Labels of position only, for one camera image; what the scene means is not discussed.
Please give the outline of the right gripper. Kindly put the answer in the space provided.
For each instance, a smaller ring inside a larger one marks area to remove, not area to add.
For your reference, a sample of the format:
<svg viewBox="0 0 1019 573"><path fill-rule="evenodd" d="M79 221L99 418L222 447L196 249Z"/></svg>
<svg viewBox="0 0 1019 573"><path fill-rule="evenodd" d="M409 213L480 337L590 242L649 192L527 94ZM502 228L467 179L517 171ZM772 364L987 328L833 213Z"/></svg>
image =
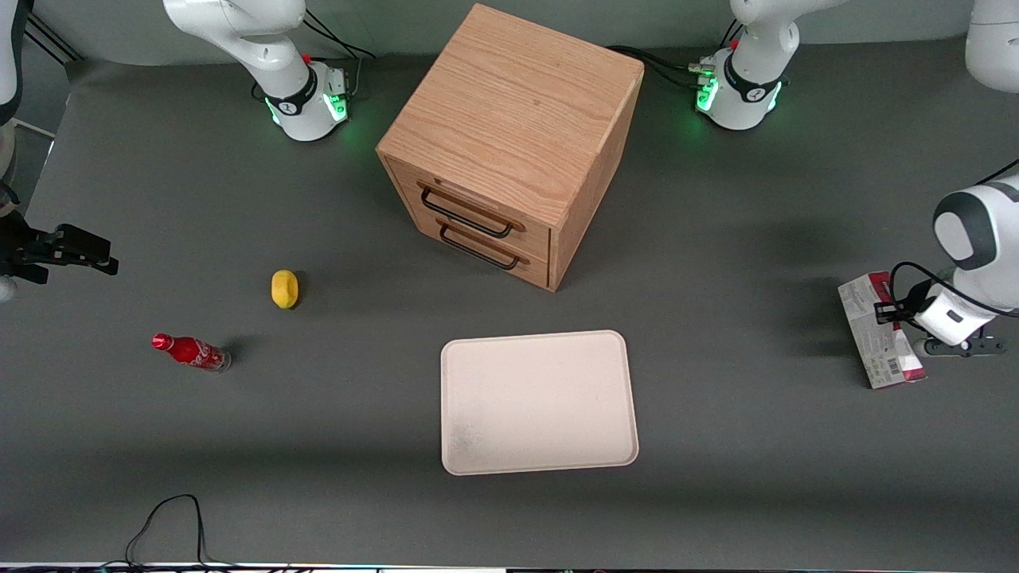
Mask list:
<svg viewBox="0 0 1019 573"><path fill-rule="evenodd" d="M18 210L1 218L1 276L19 277L29 283L47 284L49 271L41 265L84 266L105 275L117 275L119 261L111 256L111 243L71 224L54 231L30 226Z"/></svg>

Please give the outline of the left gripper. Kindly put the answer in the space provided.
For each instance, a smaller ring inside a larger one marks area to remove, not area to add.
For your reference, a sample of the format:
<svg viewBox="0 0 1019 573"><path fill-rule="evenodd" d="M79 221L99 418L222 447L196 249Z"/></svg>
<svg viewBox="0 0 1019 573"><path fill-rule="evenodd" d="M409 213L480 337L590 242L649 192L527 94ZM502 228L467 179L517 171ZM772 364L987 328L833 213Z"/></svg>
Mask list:
<svg viewBox="0 0 1019 573"><path fill-rule="evenodd" d="M913 320L933 337L949 345L958 345L991 322L996 314L980 307L998 308L998 300L975 283L954 283L947 289L938 283L918 283L920 310L917 298L878 300L877 324L912 324Z"/></svg>

